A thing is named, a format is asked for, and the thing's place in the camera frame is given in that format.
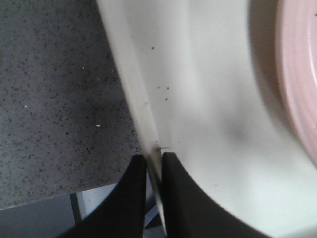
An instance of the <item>gray floor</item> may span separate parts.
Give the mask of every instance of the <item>gray floor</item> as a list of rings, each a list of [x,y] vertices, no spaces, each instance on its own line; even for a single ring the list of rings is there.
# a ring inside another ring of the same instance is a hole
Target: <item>gray floor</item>
[[[0,211],[1,238],[54,238],[74,225],[69,196]]]

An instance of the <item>pink plate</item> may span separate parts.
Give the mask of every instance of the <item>pink plate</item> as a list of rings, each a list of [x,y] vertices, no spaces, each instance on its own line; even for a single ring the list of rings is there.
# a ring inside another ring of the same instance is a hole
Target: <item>pink plate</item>
[[[293,126],[317,166],[317,0],[279,1],[276,62]]]

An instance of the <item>granite countertop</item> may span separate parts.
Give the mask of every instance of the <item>granite countertop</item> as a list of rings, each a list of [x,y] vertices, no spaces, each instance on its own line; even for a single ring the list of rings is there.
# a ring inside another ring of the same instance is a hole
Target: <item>granite countertop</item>
[[[94,1],[0,2],[0,209],[117,182],[140,153]]]

